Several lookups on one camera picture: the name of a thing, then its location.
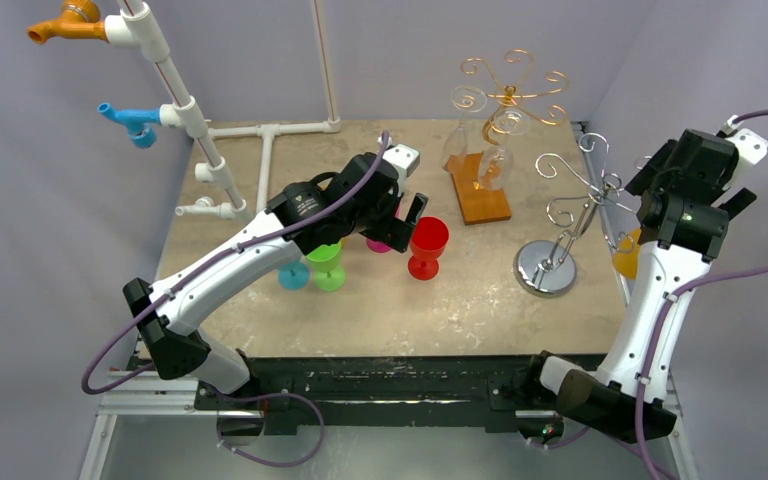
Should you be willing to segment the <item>red wine glass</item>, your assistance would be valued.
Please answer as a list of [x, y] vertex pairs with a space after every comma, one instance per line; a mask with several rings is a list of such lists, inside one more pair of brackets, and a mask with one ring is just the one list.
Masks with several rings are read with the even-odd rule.
[[439, 218], [422, 217], [413, 233], [409, 247], [411, 257], [407, 268], [418, 280], [431, 280], [440, 270], [439, 258], [450, 239], [447, 225]]

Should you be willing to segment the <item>pink wine glass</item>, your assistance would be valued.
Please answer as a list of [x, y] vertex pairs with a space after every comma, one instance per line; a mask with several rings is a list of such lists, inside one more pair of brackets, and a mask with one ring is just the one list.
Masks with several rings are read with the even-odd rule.
[[382, 243], [382, 242], [373, 241], [373, 240], [370, 240], [370, 239], [366, 239], [365, 242], [366, 242], [366, 245], [367, 245], [368, 249], [371, 250], [374, 253], [383, 254], [383, 253], [387, 253], [387, 252], [389, 252], [391, 250], [391, 248], [388, 245], [386, 245], [385, 243]]

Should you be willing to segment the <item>green wine glass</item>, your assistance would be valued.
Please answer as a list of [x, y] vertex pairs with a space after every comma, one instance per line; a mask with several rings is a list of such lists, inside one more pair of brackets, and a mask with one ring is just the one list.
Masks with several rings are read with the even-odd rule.
[[320, 290], [334, 292], [343, 286], [346, 274], [341, 265], [340, 243], [322, 245], [307, 254], [306, 259], [313, 271], [314, 283]]

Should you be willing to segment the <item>orange wine glass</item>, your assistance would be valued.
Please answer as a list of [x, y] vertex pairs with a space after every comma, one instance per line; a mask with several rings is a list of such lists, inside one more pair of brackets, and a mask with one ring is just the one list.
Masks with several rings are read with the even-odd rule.
[[620, 241], [612, 257], [615, 270], [629, 280], [635, 280], [638, 272], [639, 239], [641, 229], [636, 228]]

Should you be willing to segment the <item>blue wine glass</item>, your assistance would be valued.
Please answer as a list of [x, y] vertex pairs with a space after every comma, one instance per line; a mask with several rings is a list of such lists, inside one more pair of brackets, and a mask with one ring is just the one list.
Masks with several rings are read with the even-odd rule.
[[278, 269], [278, 281], [282, 288], [296, 291], [304, 288], [310, 280], [310, 270], [301, 260], [288, 263]]

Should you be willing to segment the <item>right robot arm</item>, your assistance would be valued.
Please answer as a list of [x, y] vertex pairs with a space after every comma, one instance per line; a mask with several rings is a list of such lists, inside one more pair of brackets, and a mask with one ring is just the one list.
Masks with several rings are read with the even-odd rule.
[[640, 199], [637, 270], [613, 346], [593, 372], [548, 352], [524, 376], [521, 392], [536, 407], [555, 400], [563, 417], [627, 444], [669, 435], [669, 365], [693, 298], [709, 273], [732, 219], [756, 200], [743, 188], [722, 196], [768, 153], [768, 141], [747, 128], [709, 134], [687, 129], [667, 141], [625, 190]]

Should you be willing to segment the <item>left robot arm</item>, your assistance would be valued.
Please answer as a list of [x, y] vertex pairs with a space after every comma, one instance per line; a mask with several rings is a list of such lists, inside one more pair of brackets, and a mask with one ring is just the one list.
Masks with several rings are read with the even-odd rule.
[[252, 405], [258, 382], [247, 359], [204, 333], [202, 322], [262, 276], [351, 234], [405, 252], [428, 198], [416, 194], [403, 219], [396, 210], [419, 164], [419, 152], [403, 144], [358, 154], [339, 172], [287, 185], [249, 224], [177, 274], [127, 283], [123, 293], [159, 376], [192, 375], [232, 408]]

